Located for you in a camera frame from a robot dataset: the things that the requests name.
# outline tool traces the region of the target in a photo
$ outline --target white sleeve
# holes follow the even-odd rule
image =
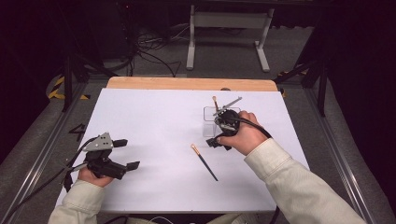
[[[105,189],[77,180],[73,188],[64,196],[62,205],[52,211],[49,223],[97,223],[96,214],[99,213],[104,198]]]
[[[320,177],[295,161],[272,138],[245,158],[265,182],[290,223],[365,223]]]

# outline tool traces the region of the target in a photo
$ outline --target human hand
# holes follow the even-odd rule
[[[239,112],[239,118],[248,119],[251,122],[260,125],[253,113],[248,113],[243,110]],[[257,128],[241,122],[239,131],[235,136],[221,136],[218,138],[218,143],[224,146],[234,147],[243,155],[247,156],[259,144],[268,138]]]
[[[114,178],[109,176],[102,176],[98,178],[87,167],[84,167],[81,170],[79,170],[78,179],[87,181],[88,183],[104,188],[111,181],[113,181]]]

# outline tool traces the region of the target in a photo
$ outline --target white paper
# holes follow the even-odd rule
[[[261,125],[297,161],[308,167],[290,116],[277,91],[168,91],[103,89],[82,144],[109,132],[127,139],[109,158],[137,170],[106,187],[102,210],[114,213],[261,212],[276,207],[265,184],[235,149],[209,147],[203,137],[204,107],[238,96],[234,107],[254,112]],[[206,170],[195,144],[219,181]],[[76,164],[85,158],[81,153]],[[65,195],[63,189],[57,204]]]

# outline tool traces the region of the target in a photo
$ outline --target person's left hand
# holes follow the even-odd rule
[[[87,181],[93,185],[104,188],[107,186],[114,178],[108,176],[102,176],[100,178],[96,177],[87,167],[79,170],[78,179]]]

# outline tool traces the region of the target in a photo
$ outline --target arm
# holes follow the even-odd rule
[[[246,111],[240,117],[259,124]],[[255,128],[241,123],[236,136],[221,137],[219,143],[247,156],[246,163],[265,182],[290,223],[364,223],[326,182]]]
[[[107,176],[97,178],[87,168],[81,169],[62,205],[53,210],[49,223],[96,223],[96,215],[105,198],[104,187],[112,180]]]

